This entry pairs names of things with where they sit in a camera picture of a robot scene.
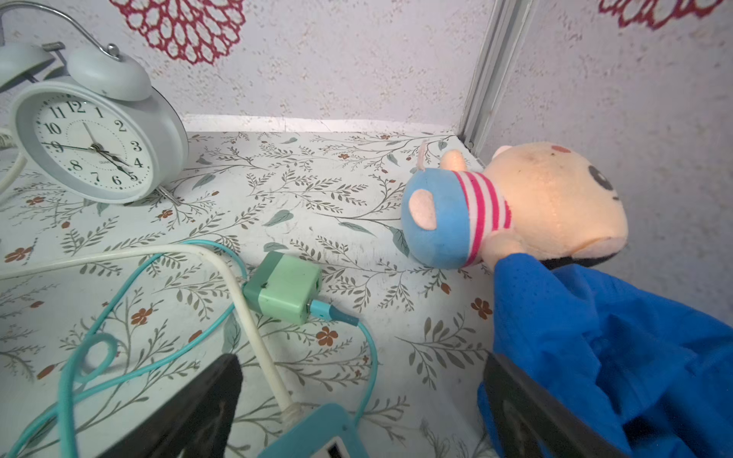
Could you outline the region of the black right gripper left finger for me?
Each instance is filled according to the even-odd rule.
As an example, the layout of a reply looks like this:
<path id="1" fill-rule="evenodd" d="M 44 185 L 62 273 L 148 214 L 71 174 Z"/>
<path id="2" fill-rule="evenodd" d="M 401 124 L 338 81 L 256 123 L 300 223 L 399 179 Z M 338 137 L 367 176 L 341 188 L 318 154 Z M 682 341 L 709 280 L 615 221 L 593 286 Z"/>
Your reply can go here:
<path id="1" fill-rule="evenodd" d="M 237 356 L 223 354 L 104 457 L 223 457 L 242 391 Z"/>

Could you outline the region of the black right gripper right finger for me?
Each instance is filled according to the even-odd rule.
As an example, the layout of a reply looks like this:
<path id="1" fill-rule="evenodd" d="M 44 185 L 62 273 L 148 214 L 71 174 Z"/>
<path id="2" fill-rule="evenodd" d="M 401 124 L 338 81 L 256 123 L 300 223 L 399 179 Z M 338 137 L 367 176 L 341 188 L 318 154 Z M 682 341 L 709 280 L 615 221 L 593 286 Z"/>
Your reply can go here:
<path id="1" fill-rule="evenodd" d="M 624 456 L 503 355 L 487 357 L 482 394 L 502 457 Z"/>

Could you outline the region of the green USB charger adapter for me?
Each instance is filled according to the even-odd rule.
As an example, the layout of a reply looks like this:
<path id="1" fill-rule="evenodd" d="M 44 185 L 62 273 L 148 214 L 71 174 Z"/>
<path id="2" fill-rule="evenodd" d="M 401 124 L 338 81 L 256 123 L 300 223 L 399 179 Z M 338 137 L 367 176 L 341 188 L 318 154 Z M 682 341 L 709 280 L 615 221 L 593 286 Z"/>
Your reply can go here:
<path id="1" fill-rule="evenodd" d="M 316 263 L 270 252 L 242 288 L 251 310 L 289 324 L 304 324 L 308 307 L 321 291 L 322 269 Z"/>

